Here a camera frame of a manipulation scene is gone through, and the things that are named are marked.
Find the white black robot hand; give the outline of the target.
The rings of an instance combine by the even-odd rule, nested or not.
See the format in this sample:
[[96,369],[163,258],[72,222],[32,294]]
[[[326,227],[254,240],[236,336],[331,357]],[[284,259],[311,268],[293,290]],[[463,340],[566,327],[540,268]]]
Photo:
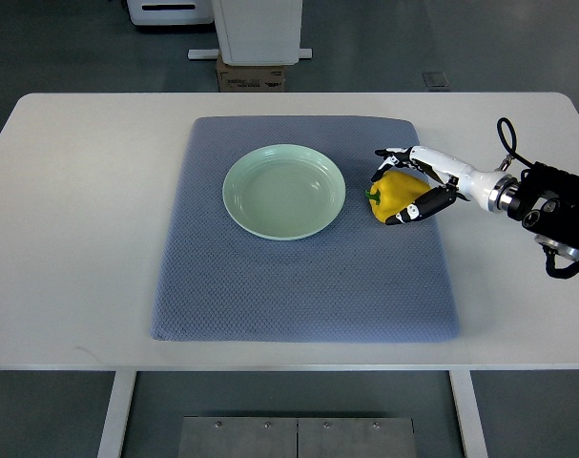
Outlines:
[[[372,210],[387,225],[405,224],[427,219],[460,198],[477,203],[491,213],[505,211],[508,193],[518,186],[517,179],[504,171],[481,172],[472,165],[445,153],[424,147],[385,148],[376,152],[383,158],[367,192]],[[394,169],[408,168],[434,180],[438,185],[426,190],[409,203],[392,205],[383,192],[383,177]]]

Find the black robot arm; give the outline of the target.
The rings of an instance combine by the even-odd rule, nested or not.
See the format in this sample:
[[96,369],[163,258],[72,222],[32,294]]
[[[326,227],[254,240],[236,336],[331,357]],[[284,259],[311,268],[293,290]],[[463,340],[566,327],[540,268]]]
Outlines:
[[550,277],[573,278],[579,274],[579,176],[520,156],[509,119],[500,118],[496,128],[507,151],[499,170],[506,171],[513,160],[526,169],[518,178],[503,181],[491,198],[492,208],[507,213],[535,235]]

